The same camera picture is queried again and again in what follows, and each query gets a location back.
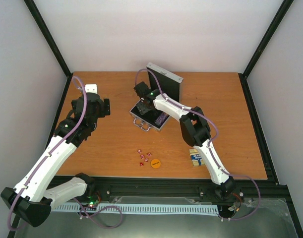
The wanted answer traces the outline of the aluminium poker case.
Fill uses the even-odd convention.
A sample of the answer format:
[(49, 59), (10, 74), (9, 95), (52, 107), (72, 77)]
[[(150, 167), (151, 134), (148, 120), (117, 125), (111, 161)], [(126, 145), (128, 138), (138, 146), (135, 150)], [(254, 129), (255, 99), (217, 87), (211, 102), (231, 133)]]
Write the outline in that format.
[[(174, 115), (173, 109), (176, 107), (169, 103), (169, 101), (179, 104), (182, 99), (182, 83), (183, 78), (166, 69), (163, 69), (153, 63), (148, 63), (145, 69), (138, 72), (146, 71), (149, 77), (148, 87), (155, 91), (155, 99), (153, 104), (156, 109), (155, 115), (145, 114), (141, 115), (136, 105), (130, 110), (130, 114), (134, 117), (133, 124), (148, 132), (150, 129), (160, 131), (167, 123), (170, 116)], [(135, 77), (135, 86), (138, 84), (138, 77)], [(155, 124), (155, 120), (161, 113), (169, 115), (166, 122), (161, 126)]]

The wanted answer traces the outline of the purple poker chip stack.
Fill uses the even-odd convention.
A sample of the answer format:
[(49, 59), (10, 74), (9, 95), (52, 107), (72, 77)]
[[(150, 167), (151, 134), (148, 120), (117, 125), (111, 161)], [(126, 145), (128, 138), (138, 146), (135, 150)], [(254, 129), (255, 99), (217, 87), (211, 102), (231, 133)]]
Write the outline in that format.
[(166, 120), (168, 119), (169, 115), (166, 114), (166, 113), (161, 113), (157, 119), (155, 120), (155, 124), (159, 127), (161, 127), (165, 122)]

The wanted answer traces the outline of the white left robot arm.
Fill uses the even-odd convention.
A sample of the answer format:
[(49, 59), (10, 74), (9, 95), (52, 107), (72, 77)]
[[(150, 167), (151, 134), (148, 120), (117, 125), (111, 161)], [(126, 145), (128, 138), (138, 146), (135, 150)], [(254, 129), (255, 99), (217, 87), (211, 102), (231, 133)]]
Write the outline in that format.
[(50, 212), (65, 202), (82, 196), (95, 196), (95, 180), (78, 173), (69, 181), (49, 188), (49, 184), (67, 158), (97, 127), (97, 120), (110, 115), (110, 101), (96, 93), (86, 93), (71, 102), (72, 109), (54, 131), (46, 150), (13, 188), (5, 187), (0, 196), (11, 214), (16, 214), (32, 227), (38, 227)]

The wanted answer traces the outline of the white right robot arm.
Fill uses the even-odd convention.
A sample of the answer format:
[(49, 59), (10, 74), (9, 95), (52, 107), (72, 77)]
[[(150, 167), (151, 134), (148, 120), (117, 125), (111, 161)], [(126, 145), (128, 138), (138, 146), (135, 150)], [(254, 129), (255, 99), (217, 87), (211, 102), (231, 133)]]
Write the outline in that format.
[(236, 187), (235, 180), (224, 167), (214, 148), (208, 124), (210, 121), (206, 119), (202, 109), (185, 106), (159, 89), (149, 88), (145, 82), (136, 84), (134, 90), (148, 109), (162, 111), (180, 123), (185, 143), (198, 151), (212, 182), (216, 185), (215, 196), (219, 200), (226, 200)]

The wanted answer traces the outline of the orange dealer button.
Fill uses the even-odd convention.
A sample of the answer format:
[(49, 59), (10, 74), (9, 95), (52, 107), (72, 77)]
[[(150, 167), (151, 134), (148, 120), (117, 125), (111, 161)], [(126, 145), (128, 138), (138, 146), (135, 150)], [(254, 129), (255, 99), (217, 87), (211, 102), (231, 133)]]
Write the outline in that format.
[(161, 166), (161, 161), (159, 159), (153, 159), (150, 163), (151, 167), (154, 169), (158, 169)]

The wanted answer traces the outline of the blue playing card box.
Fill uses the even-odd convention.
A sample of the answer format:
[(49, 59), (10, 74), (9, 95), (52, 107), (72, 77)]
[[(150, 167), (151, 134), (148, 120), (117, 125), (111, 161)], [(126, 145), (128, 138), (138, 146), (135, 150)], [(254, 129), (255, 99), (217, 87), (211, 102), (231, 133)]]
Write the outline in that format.
[(203, 158), (195, 148), (189, 149), (189, 154), (194, 167), (199, 167), (205, 164)]

